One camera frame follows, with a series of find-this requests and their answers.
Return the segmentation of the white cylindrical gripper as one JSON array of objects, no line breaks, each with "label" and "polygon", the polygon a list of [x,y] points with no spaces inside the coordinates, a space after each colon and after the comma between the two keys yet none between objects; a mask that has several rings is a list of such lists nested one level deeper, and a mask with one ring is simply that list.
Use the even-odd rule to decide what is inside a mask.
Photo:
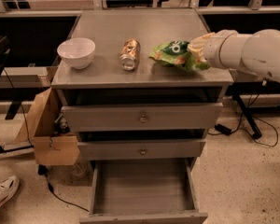
[{"label": "white cylindrical gripper", "polygon": [[188,51],[198,63],[207,62],[211,67],[225,69],[220,50],[223,43],[231,36],[237,35],[235,30],[221,30],[217,33],[208,33],[190,41]]}]

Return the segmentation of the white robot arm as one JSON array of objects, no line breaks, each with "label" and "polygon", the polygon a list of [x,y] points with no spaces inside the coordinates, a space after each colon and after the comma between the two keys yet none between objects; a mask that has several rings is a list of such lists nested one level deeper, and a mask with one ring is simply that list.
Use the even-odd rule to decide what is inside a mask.
[{"label": "white robot arm", "polygon": [[280,31],[265,29],[254,34],[221,30],[199,36],[188,44],[198,62],[235,69],[280,82]]}]

